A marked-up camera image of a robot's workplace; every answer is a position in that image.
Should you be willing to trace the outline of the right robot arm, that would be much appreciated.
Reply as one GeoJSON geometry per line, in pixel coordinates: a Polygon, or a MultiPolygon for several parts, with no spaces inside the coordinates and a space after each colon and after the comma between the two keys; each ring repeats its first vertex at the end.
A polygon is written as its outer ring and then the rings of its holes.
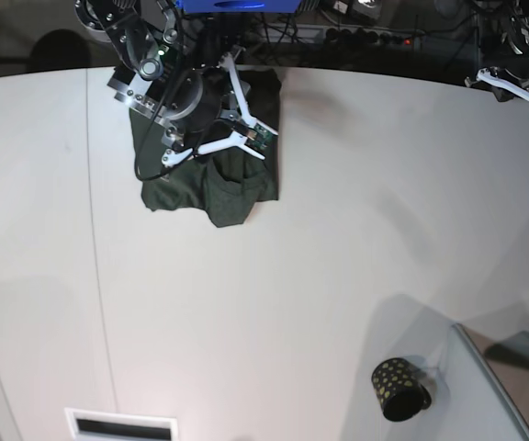
{"type": "Polygon", "coordinates": [[[137,179],[161,179],[231,148],[262,159],[276,131],[250,110],[236,64],[241,47],[219,58],[203,54],[186,34],[182,9],[173,1],[158,7],[162,28],[146,21],[134,1],[73,4],[82,26],[119,57],[108,82],[116,100],[148,121],[135,148],[137,179]]]}

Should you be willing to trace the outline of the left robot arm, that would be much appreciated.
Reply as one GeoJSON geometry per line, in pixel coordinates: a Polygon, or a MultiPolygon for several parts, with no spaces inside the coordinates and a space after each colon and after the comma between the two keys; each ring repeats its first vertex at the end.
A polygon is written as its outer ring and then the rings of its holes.
{"type": "Polygon", "coordinates": [[[498,102],[529,105],[529,1],[467,1],[482,31],[479,68],[467,87],[484,84],[498,102]]]}

